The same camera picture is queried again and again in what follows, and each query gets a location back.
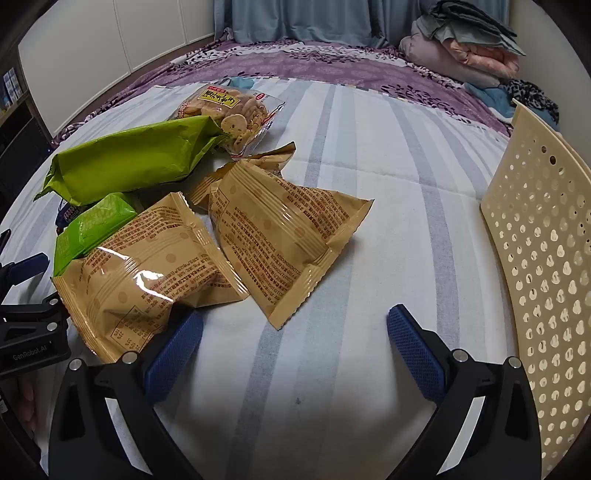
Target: bright green package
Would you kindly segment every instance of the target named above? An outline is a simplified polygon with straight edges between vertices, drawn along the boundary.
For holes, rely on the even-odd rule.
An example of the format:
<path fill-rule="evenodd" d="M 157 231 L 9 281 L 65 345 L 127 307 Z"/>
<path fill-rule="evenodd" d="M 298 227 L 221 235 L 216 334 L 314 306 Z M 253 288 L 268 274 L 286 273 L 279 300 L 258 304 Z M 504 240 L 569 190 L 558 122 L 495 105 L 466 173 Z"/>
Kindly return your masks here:
<path fill-rule="evenodd" d="M 53 276 L 64 273 L 72 260 L 88 255 L 136 215 L 137 212 L 122 193 L 111 193 L 81 213 L 57 237 Z"/>
<path fill-rule="evenodd" d="M 72 205 L 109 193 L 181 180 L 226 135 L 208 116 L 146 125 L 78 145 L 53 157 L 35 200 L 56 192 Z"/>

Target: yellow label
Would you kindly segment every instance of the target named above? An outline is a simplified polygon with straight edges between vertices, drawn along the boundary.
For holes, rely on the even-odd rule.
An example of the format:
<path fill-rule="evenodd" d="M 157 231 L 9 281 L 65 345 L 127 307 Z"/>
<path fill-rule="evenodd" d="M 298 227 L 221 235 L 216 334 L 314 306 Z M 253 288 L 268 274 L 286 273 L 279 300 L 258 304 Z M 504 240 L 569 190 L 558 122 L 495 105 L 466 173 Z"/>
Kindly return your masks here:
<path fill-rule="evenodd" d="M 217 92 L 213 89 L 206 89 L 201 95 L 199 95 L 200 99 L 209 100 L 210 102 L 217 103 L 218 105 L 227 106 L 228 108 L 232 108 L 238 102 L 239 99 L 233 97 L 232 95 L 228 95 L 227 93 Z"/>

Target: blue curtain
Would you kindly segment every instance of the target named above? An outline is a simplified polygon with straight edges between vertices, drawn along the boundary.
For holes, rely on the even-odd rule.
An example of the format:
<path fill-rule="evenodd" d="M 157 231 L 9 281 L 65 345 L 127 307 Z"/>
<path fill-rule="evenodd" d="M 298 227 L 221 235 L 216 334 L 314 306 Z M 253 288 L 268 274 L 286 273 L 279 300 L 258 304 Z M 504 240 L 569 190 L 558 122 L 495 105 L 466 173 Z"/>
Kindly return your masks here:
<path fill-rule="evenodd" d="M 281 38 L 345 45 L 398 46 L 437 0 L 214 0 L 216 39 L 231 28 L 238 43 Z M 509 0 L 469 0 L 508 23 Z"/>

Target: striped bed sheet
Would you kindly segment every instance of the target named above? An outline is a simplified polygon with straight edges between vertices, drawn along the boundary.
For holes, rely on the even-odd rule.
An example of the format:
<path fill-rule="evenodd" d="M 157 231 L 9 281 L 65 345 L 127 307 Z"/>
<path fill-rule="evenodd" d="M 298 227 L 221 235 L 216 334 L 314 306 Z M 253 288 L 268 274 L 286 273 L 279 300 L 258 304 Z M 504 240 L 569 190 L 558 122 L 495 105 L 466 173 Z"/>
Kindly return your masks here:
<path fill-rule="evenodd" d="M 201 85 L 152 87 L 84 124 L 58 151 L 163 121 Z M 504 278 L 479 210 L 508 138 L 372 90 L 293 79 L 259 79 L 254 88 L 286 101 L 257 148 L 295 141 L 284 178 L 375 202 L 283 329 L 252 298 L 209 309 L 198 353 L 156 410 L 206 480 L 382 480 L 434 411 L 388 340 L 393 305 L 404 303 L 422 327 L 477 360 L 516 353 Z M 203 168 L 223 162 L 213 156 Z M 50 163 L 2 221 L 12 229 L 2 262 L 41 251 L 53 257 L 60 198 L 32 202 Z M 54 290 L 51 271 L 13 288 L 6 302 L 40 301 Z M 74 328 L 69 338 L 74 356 L 97 362 Z M 37 375 L 35 435 L 45 468 L 65 367 Z M 116 402 L 109 408 L 130 460 L 147 469 Z M 447 467 L 459 461 L 477 416 Z"/>

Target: floral blanket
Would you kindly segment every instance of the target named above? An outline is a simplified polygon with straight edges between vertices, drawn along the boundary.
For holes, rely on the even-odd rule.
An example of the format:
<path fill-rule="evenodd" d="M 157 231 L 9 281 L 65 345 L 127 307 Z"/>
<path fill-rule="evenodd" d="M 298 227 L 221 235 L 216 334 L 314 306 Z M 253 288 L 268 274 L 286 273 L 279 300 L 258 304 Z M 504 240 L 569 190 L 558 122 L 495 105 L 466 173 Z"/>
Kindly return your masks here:
<path fill-rule="evenodd" d="M 497 120 L 482 102 L 462 89 L 462 84 L 406 61 L 393 47 L 344 47 L 294 40 L 245 46 L 224 40 L 213 42 L 143 75 L 83 122 L 65 127 L 55 137 L 54 145 L 58 146 L 88 120 L 146 92 L 152 86 L 181 86 L 236 76 L 319 80 L 377 90 L 394 98 L 440 109 L 465 123 L 479 122 L 508 134 L 507 126 Z"/>

